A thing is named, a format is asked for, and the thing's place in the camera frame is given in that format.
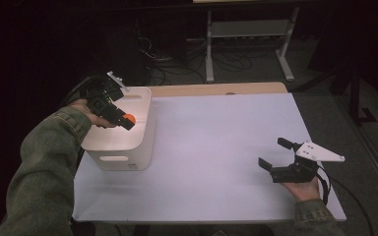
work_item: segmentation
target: jacket sleeve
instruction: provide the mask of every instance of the jacket sleeve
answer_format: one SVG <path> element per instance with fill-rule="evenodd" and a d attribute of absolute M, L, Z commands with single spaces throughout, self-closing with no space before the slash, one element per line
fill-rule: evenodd
<path fill-rule="evenodd" d="M 76 161 L 91 125 L 82 112 L 64 107 L 26 136 L 0 235 L 72 235 Z"/>
<path fill-rule="evenodd" d="M 310 200 L 295 205 L 295 235 L 345 235 L 321 200 Z"/>

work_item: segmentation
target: floor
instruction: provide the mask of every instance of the floor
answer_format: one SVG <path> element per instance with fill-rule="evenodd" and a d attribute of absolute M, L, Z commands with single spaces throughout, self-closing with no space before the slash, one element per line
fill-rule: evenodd
<path fill-rule="evenodd" d="M 294 89 L 309 82 L 321 73 L 307 69 L 309 60 L 318 43 L 317 39 L 295 39 L 291 42 L 286 60 L 295 76 L 294 82 L 287 82 L 274 53 L 281 43 L 279 38 L 241 38 L 214 42 L 214 73 L 216 84 L 246 82 L 282 82 L 288 89 Z M 159 56 L 151 68 L 151 86 L 204 84 L 205 41 L 188 41 L 188 60 L 182 62 Z M 339 180 L 347 190 L 334 183 L 336 194 L 344 208 L 347 221 L 339 222 L 347 235 L 370 235 L 370 229 L 362 209 L 351 192 L 360 201 L 363 210 L 371 220 L 374 235 L 378 236 L 378 94 L 369 84 L 361 81 L 360 106 L 367 107 L 377 122 L 356 126 L 348 115 L 348 90 L 343 95 L 331 95 L 329 86 L 333 78 L 304 92 L 294 93 L 314 143 L 342 153 L 346 162 L 325 163 L 328 173 Z M 277 236 L 293 235 L 292 222 L 271 224 Z M 177 227 L 190 232 L 190 226 Z M 133 225 L 98 223 L 96 235 L 132 235 Z M 156 225 L 150 235 L 177 235 L 176 227 Z"/>

